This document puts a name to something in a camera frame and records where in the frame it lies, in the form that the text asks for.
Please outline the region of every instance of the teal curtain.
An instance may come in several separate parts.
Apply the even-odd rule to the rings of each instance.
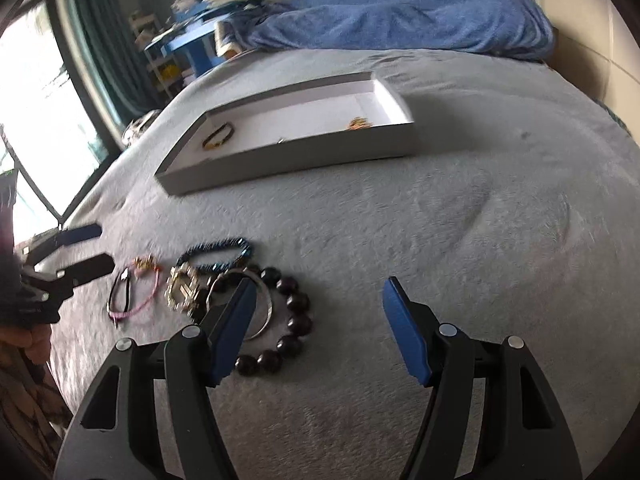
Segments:
[[[71,25],[96,88],[116,124],[161,108],[118,0],[67,0]]]

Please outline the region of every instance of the blue crystal bracelet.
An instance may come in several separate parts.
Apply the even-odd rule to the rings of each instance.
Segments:
[[[193,266],[199,274],[219,274],[225,272],[228,269],[235,269],[236,267],[244,267],[254,254],[254,247],[246,238],[226,238],[225,240],[218,240],[217,242],[211,242],[208,244],[197,244],[190,247],[180,258],[178,258],[176,267],[180,267],[182,264],[191,260],[194,256],[200,254],[215,253],[217,251],[225,251],[227,249],[240,249],[240,254],[235,260],[230,262],[216,262],[210,265]]]

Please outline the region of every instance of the person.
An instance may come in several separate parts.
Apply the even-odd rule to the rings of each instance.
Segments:
[[[62,437],[50,423],[67,428],[72,417],[46,365],[50,354],[50,325],[36,325],[30,330],[0,326],[0,424],[17,443],[12,448],[18,449],[21,458],[26,457],[44,478],[52,478],[62,446]],[[26,359],[43,366],[42,381],[34,380]]]

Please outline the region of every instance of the window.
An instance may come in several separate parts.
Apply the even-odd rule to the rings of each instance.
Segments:
[[[24,7],[0,38],[0,169],[20,170],[20,242],[63,224],[120,150],[82,86],[55,0]]]

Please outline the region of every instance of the window frame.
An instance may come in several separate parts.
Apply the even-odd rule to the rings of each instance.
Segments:
[[[107,150],[107,157],[104,159],[104,161],[100,163],[98,168],[89,176],[85,183],[82,184],[78,193],[74,196],[66,209],[63,212],[59,212],[51,205],[44,193],[41,192],[40,188],[38,188],[37,184],[30,177],[28,170],[21,163],[20,158],[18,158],[17,154],[15,153],[15,150],[8,142],[4,141],[5,148],[9,156],[14,160],[15,168],[20,171],[20,174],[24,177],[25,181],[27,181],[38,199],[44,204],[45,208],[56,218],[58,224],[62,226],[78,208],[89,191],[91,191],[91,189],[98,183],[100,177],[104,175],[110,165],[113,164],[113,162],[120,156],[122,150],[120,149],[120,146],[116,142],[113,135],[111,135],[107,125],[102,119],[97,107],[95,106],[94,101],[92,100],[88,89],[84,84],[84,81],[82,80],[82,76],[80,75],[78,67],[76,65],[76,60],[71,54],[69,44],[65,37],[65,31],[63,30],[62,22],[58,13],[57,1],[29,0],[28,2],[25,2],[15,13],[8,26],[10,27],[13,22],[21,19],[21,17],[23,17],[27,12],[42,3],[44,3],[46,6],[49,22],[51,24],[51,30],[53,31],[54,38],[60,51],[60,56],[62,57],[62,61],[69,75],[69,79],[71,79],[71,83],[73,84],[76,93],[78,94],[84,111],[89,117],[89,120],[94,125],[98,138],[102,141],[105,149]]]

